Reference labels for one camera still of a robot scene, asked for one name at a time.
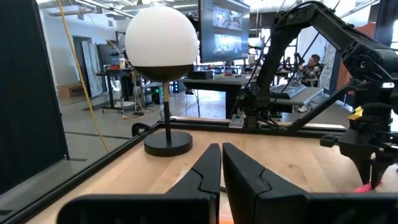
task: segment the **black metal frame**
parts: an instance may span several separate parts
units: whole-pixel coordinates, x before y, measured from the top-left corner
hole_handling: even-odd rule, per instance
[[[160,128],[164,128],[164,121],[158,121],[153,127],[147,129],[132,137],[128,142],[119,146],[114,151],[103,156],[98,161],[92,163],[92,165],[84,168],[79,173],[73,175],[68,180],[62,182],[56,188],[48,191],[37,200],[26,205],[24,208],[10,213],[0,223],[24,223],[27,220],[35,217],[42,210],[56,202],[58,199],[69,193],[75,187],[79,186],[82,182],[89,179],[92,175],[96,174],[106,165],[116,160],[119,156],[130,150],[132,147],[141,143],[144,138]],[[186,119],[171,119],[171,128],[174,129],[185,129],[195,131],[214,131],[222,133],[239,133],[239,134],[260,134],[260,135],[273,135],[273,136],[290,136],[290,137],[301,137],[301,138],[321,138],[324,135],[332,134],[335,136],[342,135],[346,130],[342,128],[314,128],[314,127],[303,127],[298,131],[289,131],[288,129],[274,129],[269,126],[263,126],[261,128],[229,128],[228,120],[219,121],[207,121],[207,120],[186,120]]]

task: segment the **wooden table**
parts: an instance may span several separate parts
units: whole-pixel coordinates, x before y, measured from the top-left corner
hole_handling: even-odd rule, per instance
[[[53,224],[62,205],[85,194],[163,194],[180,179],[211,143],[231,142],[266,168],[309,192],[352,192],[361,179],[353,162],[337,146],[321,147],[319,139],[187,131],[193,149],[181,156],[160,158],[146,154],[143,143],[117,158],[28,223]],[[384,174],[377,191],[398,191],[394,167]],[[231,214],[221,193],[220,218]]]

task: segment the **globe lamp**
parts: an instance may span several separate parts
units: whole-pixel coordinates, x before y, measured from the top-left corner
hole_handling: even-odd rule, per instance
[[[193,146],[192,136],[170,130],[169,82],[186,74],[198,55],[197,34],[191,22],[170,7],[141,10],[127,27],[125,47],[131,65],[141,75],[163,83],[165,131],[146,137],[145,151],[161,157],[188,152]]]

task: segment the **computer screen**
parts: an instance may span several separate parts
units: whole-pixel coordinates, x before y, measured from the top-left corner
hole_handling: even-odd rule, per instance
[[[200,62],[248,57],[249,6],[234,0],[200,0]]]

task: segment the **person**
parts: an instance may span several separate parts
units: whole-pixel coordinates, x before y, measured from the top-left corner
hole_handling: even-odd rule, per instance
[[[301,83],[305,86],[313,86],[318,87],[318,81],[310,81],[310,80],[318,80],[321,75],[322,67],[319,64],[320,57],[317,54],[313,54],[306,66],[298,66],[298,70],[303,73],[303,78]],[[298,112],[303,113],[307,111],[307,106],[304,105],[298,109]]]

